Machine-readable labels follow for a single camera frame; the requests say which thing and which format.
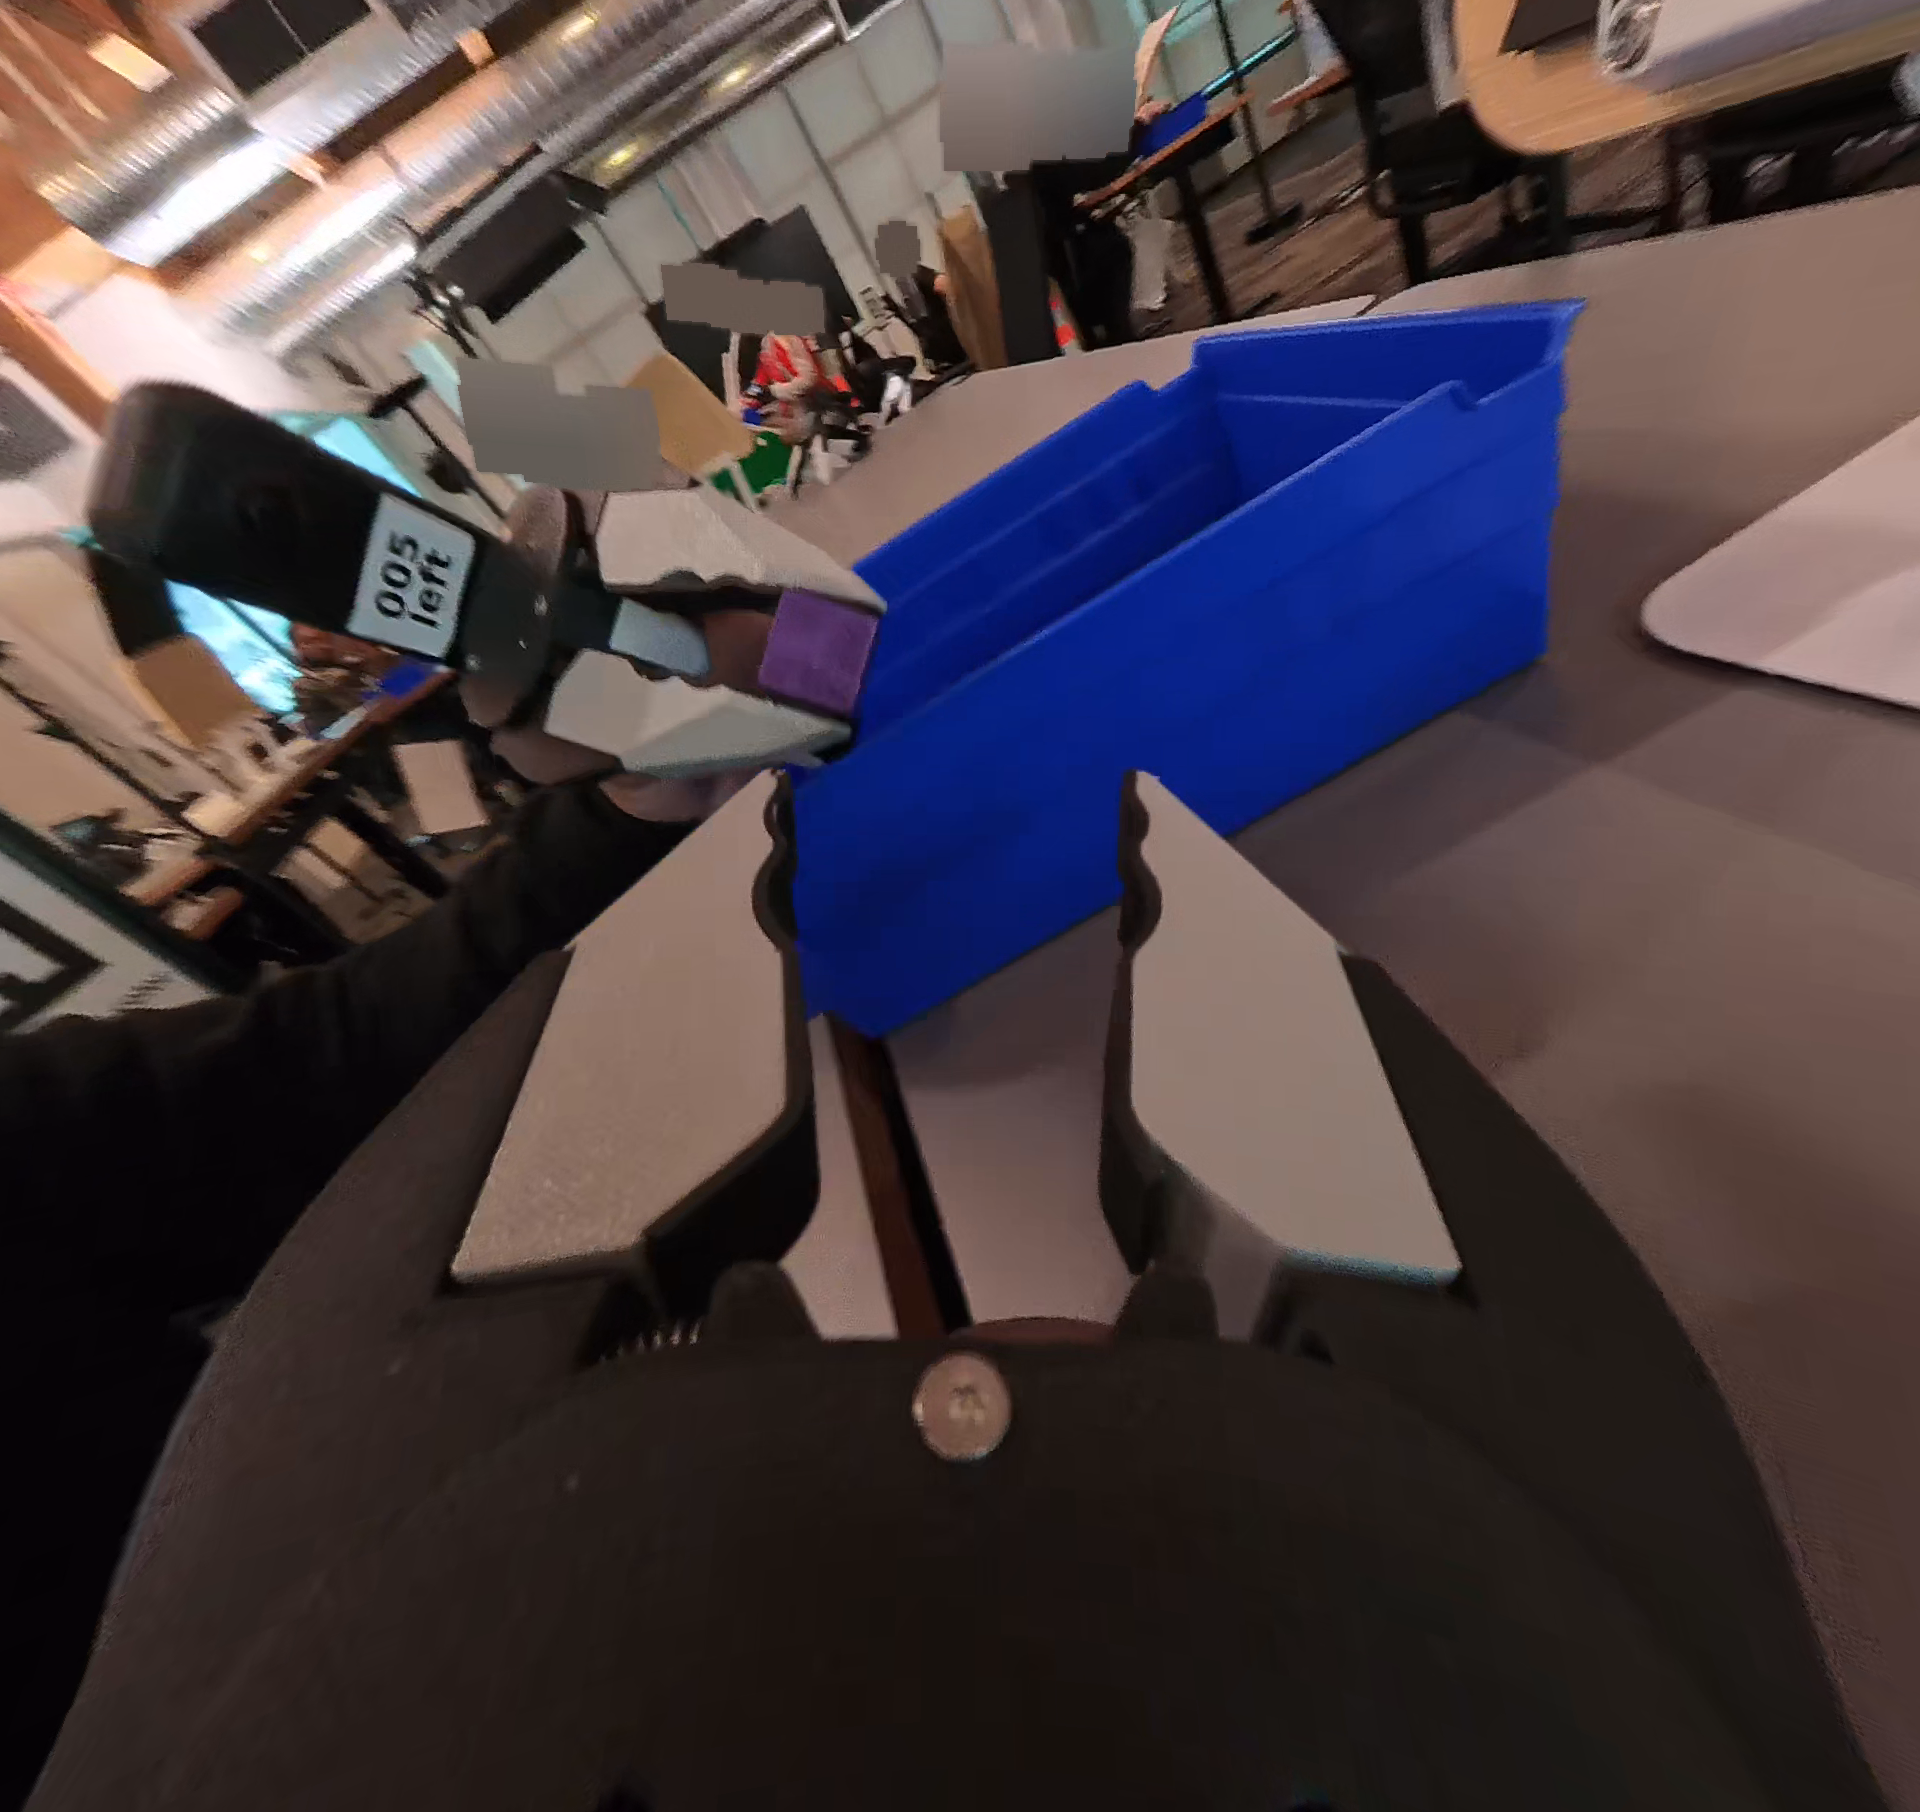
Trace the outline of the hanging black monitor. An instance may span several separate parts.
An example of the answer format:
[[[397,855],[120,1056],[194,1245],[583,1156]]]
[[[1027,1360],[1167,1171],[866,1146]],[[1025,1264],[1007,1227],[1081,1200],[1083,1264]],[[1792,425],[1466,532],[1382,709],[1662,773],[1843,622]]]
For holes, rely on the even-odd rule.
[[[496,325],[585,251],[582,230],[606,208],[606,188],[551,171],[427,259],[424,282],[460,312]]]

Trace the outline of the printed marker sign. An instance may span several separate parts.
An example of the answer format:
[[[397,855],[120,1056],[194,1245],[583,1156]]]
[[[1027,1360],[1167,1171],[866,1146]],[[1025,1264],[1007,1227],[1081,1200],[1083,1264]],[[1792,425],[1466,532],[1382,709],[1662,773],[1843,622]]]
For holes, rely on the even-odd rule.
[[[1,1032],[99,1018],[126,984],[126,947],[71,863],[1,819]]]

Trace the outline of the silver ventilation duct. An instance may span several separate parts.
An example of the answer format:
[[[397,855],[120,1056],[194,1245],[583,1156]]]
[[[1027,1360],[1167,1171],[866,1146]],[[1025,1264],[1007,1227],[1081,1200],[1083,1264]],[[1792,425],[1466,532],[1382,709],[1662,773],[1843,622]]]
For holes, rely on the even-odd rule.
[[[108,253],[163,263],[240,211],[334,134],[364,127],[405,87],[449,61],[460,34],[492,29],[522,0],[367,0],[370,13],[290,72],[281,127],[238,81],[174,80],[104,155],[34,190]],[[376,138],[301,202],[307,223],[269,241],[267,266],[296,286],[345,258],[362,230],[421,223],[484,193],[543,150],[559,166],[610,123],[701,76],[807,0],[565,0],[519,48]]]

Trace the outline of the white desk stand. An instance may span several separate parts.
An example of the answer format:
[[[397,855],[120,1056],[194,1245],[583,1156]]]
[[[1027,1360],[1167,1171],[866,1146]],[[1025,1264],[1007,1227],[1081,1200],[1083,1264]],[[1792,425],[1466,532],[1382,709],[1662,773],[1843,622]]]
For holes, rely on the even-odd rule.
[[[1917,422],[1662,581],[1644,635],[1677,654],[1917,710]]]

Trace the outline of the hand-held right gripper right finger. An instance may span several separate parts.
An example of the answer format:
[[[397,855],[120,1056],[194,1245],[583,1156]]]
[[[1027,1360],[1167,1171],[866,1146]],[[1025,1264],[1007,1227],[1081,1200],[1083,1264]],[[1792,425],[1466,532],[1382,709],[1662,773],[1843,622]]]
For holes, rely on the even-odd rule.
[[[1133,1274],[1201,1280],[1266,1335],[1311,1276],[1463,1274],[1347,953],[1159,779],[1119,799],[1097,1199]]]

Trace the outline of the person's left hand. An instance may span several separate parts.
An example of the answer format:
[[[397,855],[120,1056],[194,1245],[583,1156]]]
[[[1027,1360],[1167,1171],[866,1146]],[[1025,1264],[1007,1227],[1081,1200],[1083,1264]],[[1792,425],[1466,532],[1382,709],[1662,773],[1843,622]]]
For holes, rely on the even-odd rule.
[[[665,779],[623,769],[610,755],[557,740],[533,724],[494,728],[492,755],[533,786],[590,786],[628,817],[651,822],[701,822],[744,789],[756,770],[723,769]]]

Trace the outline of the black office chair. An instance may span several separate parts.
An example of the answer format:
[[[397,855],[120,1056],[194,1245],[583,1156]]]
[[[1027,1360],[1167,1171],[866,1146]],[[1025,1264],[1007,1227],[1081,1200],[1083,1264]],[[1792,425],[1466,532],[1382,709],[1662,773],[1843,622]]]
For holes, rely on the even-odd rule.
[[[1570,251],[1564,166],[1528,160],[1464,103],[1440,103],[1421,0],[1308,2],[1356,97],[1367,204],[1396,227],[1411,284],[1429,278],[1428,219],[1488,197],[1501,199],[1501,241],[1514,258]]]

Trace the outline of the large black screen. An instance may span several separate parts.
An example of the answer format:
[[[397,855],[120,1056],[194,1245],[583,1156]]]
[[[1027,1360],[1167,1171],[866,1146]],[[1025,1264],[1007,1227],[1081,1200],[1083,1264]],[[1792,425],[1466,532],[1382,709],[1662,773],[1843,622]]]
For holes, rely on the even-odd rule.
[[[850,331],[866,312],[848,291],[807,208],[773,217],[751,217],[699,253],[701,263],[727,267],[744,278],[818,289],[823,296],[829,333]]]

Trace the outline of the white cylindrical device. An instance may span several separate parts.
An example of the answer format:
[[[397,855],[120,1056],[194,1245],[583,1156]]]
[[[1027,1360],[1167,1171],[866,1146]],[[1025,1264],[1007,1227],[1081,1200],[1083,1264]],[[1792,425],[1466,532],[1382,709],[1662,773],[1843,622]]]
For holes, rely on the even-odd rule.
[[[1908,13],[1915,0],[1620,0],[1600,72],[1666,92]]]

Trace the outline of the purple cube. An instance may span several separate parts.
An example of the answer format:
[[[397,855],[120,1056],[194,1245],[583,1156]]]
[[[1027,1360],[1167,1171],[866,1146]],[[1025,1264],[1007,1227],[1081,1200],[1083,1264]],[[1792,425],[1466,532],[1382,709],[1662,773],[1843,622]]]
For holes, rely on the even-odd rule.
[[[850,720],[882,612],[811,592],[780,594],[756,669],[760,695]]]

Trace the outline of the blue plastic bin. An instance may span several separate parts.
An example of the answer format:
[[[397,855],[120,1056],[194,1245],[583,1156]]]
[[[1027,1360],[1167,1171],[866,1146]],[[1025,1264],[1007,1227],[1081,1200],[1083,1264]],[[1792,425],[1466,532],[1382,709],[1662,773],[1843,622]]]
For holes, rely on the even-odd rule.
[[[805,1010],[896,1032],[1107,909],[1128,773],[1228,836],[1530,669],[1580,312],[1205,337],[866,553],[855,740],[793,795]]]

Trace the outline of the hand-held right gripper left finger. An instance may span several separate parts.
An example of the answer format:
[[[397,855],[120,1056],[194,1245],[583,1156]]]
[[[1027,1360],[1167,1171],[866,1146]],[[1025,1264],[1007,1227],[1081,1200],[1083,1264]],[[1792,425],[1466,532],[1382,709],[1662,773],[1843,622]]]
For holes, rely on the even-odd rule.
[[[699,1280],[810,1109],[791,826],[784,775],[749,778],[570,943],[450,1280]]]

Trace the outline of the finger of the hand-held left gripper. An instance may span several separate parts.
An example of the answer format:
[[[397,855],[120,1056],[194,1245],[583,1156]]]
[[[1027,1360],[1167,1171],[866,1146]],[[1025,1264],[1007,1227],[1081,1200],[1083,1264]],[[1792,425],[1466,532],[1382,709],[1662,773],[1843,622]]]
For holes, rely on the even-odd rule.
[[[850,746],[850,720],[768,694],[764,662],[766,647],[740,644],[715,652],[715,673],[695,680],[582,650],[545,692],[543,732],[646,778],[805,769]]]
[[[606,493],[577,569],[577,603],[807,594],[873,614],[887,599],[773,517],[695,485]]]

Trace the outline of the black cabinet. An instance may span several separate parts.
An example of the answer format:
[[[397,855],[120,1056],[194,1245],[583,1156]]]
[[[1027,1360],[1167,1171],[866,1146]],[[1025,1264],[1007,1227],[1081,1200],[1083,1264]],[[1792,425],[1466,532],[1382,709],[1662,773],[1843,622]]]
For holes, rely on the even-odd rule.
[[[1109,216],[1081,201],[1116,185],[1131,167],[1125,150],[1094,161],[1042,161],[1027,170],[965,171],[982,219],[1002,340],[1009,363],[1062,356],[1052,293],[1086,352],[1136,339],[1133,245]]]

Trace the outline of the wooden standing desk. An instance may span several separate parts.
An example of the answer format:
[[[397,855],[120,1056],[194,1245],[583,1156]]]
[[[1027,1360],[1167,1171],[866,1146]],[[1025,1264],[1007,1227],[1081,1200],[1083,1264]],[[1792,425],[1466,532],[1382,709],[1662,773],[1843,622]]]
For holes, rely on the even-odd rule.
[[[1191,261],[1197,267],[1200,286],[1215,327],[1232,325],[1239,313],[1232,309],[1228,296],[1227,281],[1212,242],[1212,227],[1201,195],[1194,183],[1194,171],[1201,160],[1221,153],[1238,134],[1244,134],[1250,145],[1260,197],[1260,219],[1248,230],[1246,245],[1286,238],[1306,222],[1308,209],[1300,199],[1275,199],[1264,171],[1264,150],[1257,142],[1252,103],[1246,94],[1222,97],[1207,108],[1204,120],[1195,120],[1177,138],[1159,138],[1116,179],[1092,193],[1081,193],[1074,199],[1074,209],[1085,217],[1113,217],[1122,202],[1143,197],[1148,188],[1156,185],[1170,183],[1177,195],[1177,222],[1188,235]]]

